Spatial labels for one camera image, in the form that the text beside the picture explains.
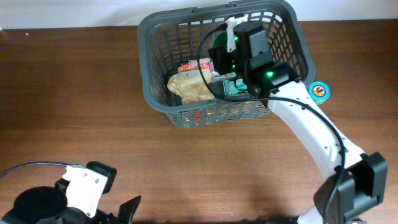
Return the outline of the Kleenex tissue multipack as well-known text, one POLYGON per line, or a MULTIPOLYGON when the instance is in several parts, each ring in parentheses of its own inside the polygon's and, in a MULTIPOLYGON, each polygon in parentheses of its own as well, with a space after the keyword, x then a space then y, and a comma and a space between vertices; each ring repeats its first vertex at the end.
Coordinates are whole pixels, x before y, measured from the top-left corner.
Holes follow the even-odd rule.
POLYGON ((213 62, 210 58, 201 58, 199 59, 200 64, 197 63, 197 60, 186 60, 181 61, 177 64, 178 73, 184 74, 186 77, 189 73, 193 75, 200 75, 198 68, 200 67, 202 73, 204 74, 207 82, 215 83, 221 82, 223 80, 232 80, 236 77, 236 73, 226 73, 224 75, 218 73, 213 65, 213 62))

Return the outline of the green lid glass jar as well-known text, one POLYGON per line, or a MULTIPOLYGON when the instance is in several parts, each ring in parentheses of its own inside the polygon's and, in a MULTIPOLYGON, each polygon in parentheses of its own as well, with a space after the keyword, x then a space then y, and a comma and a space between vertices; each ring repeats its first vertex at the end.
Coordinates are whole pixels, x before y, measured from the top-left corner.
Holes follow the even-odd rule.
POLYGON ((227 49, 228 48, 228 33, 226 31, 220 32, 213 42, 213 48, 227 49))

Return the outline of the blue rooster tin can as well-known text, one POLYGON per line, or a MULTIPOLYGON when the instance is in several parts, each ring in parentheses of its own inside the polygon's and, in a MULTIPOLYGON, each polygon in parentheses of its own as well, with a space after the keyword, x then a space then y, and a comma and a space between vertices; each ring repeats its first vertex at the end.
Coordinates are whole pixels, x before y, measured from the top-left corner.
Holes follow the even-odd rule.
POLYGON ((330 88, 324 82, 315 81, 309 86, 308 93, 317 105, 321 105, 329 99, 330 88))

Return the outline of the light green wipes packet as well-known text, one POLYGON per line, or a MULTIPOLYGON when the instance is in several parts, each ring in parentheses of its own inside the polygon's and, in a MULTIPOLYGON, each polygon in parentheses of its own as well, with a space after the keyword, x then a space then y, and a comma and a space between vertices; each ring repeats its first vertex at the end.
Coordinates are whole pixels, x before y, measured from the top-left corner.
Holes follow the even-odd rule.
POLYGON ((223 81, 224 94, 226 96, 235 96, 247 92, 248 88, 243 80, 237 79, 236 81, 224 80, 223 81))

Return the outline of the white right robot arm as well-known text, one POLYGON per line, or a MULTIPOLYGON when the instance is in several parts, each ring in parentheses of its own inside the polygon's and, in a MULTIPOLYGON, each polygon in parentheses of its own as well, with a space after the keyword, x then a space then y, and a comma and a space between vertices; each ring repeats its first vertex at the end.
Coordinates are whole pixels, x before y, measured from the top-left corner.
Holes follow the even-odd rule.
POLYGON ((376 152, 366 154, 350 141, 312 100, 292 67, 275 61, 264 26, 245 17, 219 25, 209 55, 220 74, 235 73, 248 93, 297 136, 321 172, 324 183, 313 207, 294 223, 354 223, 384 200, 388 165, 376 152))

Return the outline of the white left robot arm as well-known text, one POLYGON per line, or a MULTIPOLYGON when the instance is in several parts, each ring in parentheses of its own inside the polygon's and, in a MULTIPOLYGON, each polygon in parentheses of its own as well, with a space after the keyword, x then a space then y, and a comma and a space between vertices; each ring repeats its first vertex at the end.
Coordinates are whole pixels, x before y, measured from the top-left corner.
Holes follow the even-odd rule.
POLYGON ((97 210, 91 218, 77 208, 67 206, 69 181, 59 179, 53 187, 40 186, 25 190, 14 201, 13 208, 2 218, 7 224, 131 224, 141 202, 134 197, 119 207, 118 215, 97 210))

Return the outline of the orange spaghetti packet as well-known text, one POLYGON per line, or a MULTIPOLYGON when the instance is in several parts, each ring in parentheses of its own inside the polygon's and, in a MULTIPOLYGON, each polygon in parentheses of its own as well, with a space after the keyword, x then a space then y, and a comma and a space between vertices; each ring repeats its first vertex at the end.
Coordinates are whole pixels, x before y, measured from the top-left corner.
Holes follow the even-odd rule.
POLYGON ((194 126, 232 121, 236 119, 255 118, 269 113, 260 102, 233 103, 207 109, 196 109, 192 112, 183 111, 180 113, 184 125, 194 126))

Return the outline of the beige powder pouch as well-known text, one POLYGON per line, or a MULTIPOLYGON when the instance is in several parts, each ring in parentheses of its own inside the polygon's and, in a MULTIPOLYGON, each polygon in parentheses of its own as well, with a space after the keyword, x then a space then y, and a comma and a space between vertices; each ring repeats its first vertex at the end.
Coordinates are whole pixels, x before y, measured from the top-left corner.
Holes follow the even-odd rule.
POLYGON ((167 88, 181 97, 183 105, 215 99, 203 82, 199 70, 186 71, 171 76, 167 88))

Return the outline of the grey plastic shopping basket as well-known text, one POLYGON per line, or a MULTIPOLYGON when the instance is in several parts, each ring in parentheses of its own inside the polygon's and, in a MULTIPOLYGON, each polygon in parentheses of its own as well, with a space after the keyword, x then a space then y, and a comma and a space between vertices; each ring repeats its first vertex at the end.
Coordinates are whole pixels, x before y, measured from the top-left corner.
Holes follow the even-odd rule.
POLYGON ((315 64, 296 13, 286 1, 232 1, 218 6, 156 12, 145 17, 137 30, 143 93, 146 102, 166 114, 175 126, 197 127, 183 124, 180 116, 183 111, 233 104, 212 100, 183 105, 169 91, 167 82, 177 73, 181 61, 207 57, 216 36, 208 38, 199 51, 203 36, 236 14, 262 22, 274 60, 287 62, 306 86, 314 81, 315 64))

